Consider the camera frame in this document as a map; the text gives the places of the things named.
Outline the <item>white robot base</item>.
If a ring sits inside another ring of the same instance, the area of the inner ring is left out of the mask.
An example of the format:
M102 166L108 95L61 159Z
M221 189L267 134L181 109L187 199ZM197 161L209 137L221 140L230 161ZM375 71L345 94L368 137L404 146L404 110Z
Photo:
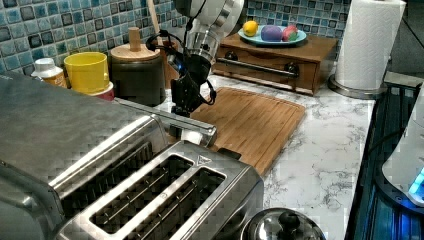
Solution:
M423 90L388 83L379 101L381 128L375 182L389 202L423 214Z

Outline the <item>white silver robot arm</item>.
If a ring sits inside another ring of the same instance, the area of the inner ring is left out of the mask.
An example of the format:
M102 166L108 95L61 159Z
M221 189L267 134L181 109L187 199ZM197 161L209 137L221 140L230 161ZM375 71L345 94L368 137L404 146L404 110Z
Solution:
M216 91L208 80L220 41L237 32L245 0L173 0L176 10L189 18L182 51L172 49L168 63L179 73L171 81L171 112L189 117L200 105L213 105Z

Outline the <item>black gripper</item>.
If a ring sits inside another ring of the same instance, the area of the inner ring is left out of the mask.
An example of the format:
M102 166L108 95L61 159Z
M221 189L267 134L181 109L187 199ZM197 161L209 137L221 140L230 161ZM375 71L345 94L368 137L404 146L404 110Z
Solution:
M206 100L200 93L200 86L204 83L212 89L212 84L207 80L211 68L209 60L196 54L186 56L177 53L173 67L179 73L179 78L171 81L173 114L190 117L191 112L201 104L212 104L212 99Z

